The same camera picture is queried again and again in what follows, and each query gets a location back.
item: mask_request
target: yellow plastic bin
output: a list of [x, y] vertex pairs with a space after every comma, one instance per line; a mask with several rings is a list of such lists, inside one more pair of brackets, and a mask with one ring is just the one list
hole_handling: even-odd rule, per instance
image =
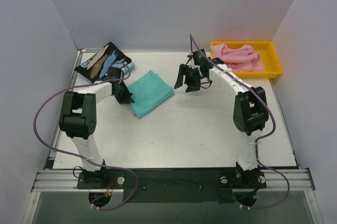
[[234, 72], [240, 78], [275, 78], [283, 72], [273, 43], [270, 41], [212, 41], [211, 46], [222, 43], [225, 43], [231, 49], [250, 45], [260, 53], [265, 72]]

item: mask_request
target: pink towel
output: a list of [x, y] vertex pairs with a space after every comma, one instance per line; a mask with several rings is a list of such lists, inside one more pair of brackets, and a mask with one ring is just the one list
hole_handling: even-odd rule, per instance
[[211, 46], [215, 57], [220, 58], [227, 67], [236, 72], [264, 71], [261, 55], [249, 45], [230, 49], [226, 44]]

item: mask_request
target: white backdrop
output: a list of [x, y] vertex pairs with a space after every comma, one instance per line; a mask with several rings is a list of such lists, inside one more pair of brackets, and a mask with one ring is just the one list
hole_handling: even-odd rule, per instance
[[188, 34], [271, 40], [293, 0], [52, 0], [79, 48], [186, 51]]
[[[34, 113], [69, 84], [76, 54], [51, 0], [0, 0], [1, 223], [21, 223], [36, 171], [48, 153], [33, 134]], [[48, 142], [59, 106], [48, 106], [38, 122]]]
[[295, 0], [273, 43], [275, 87], [297, 160], [310, 167], [324, 223], [337, 220], [337, 0]]

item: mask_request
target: green towel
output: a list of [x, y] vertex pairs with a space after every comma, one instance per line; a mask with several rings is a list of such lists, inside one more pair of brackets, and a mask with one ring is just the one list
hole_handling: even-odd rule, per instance
[[131, 84], [128, 89], [135, 101], [131, 103], [132, 113], [139, 119], [174, 94], [173, 88], [152, 70]]

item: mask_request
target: white table surface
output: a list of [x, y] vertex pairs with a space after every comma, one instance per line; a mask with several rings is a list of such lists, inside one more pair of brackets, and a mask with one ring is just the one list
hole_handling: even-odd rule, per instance
[[[82, 61], [94, 53], [84, 53]], [[126, 53], [133, 62], [126, 85], [149, 70], [174, 86], [178, 68], [187, 53]], [[276, 120], [275, 133], [261, 140], [260, 160], [269, 166], [295, 166], [290, 140], [268, 79], [246, 80], [265, 89], [267, 104]], [[87, 83], [77, 75], [75, 85]], [[185, 93], [186, 85], [142, 119], [132, 115], [130, 105], [120, 105], [109, 96], [97, 105], [95, 139], [107, 165], [125, 168], [234, 167], [244, 144], [233, 123], [234, 98], [217, 84], [207, 90]], [[272, 128], [271, 120], [264, 132]], [[74, 143], [62, 133], [60, 149], [77, 153]], [[54, 169], [82, 165], [79, 158], [57, 153]]]

